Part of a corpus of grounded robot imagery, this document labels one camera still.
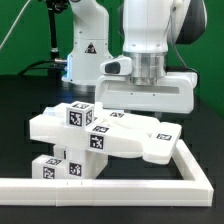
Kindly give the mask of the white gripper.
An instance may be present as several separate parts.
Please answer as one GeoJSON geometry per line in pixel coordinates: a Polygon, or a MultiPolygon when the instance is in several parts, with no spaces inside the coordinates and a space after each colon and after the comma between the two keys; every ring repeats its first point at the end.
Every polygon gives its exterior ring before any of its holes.
{"type": "Polygon", "coordinates": [[[182,113],[194,108],[193,89],[197,85],[194,72],[168,72],[154,85],[134,85],[128,76],[102,75],[96,84],[95,101],[104,108],[182,113]]]}

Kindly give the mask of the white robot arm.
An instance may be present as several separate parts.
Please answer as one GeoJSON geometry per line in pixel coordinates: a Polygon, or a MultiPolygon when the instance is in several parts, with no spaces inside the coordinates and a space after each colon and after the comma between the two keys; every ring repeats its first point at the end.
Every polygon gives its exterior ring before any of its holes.
{"type": "Polygon", "coordinates": [[[166,65],[169,48],[204,33],[204,0],[124,0],[122,55],[100,65],[95,100],[109,109],[188,114],[197,72],[166,65]]]}

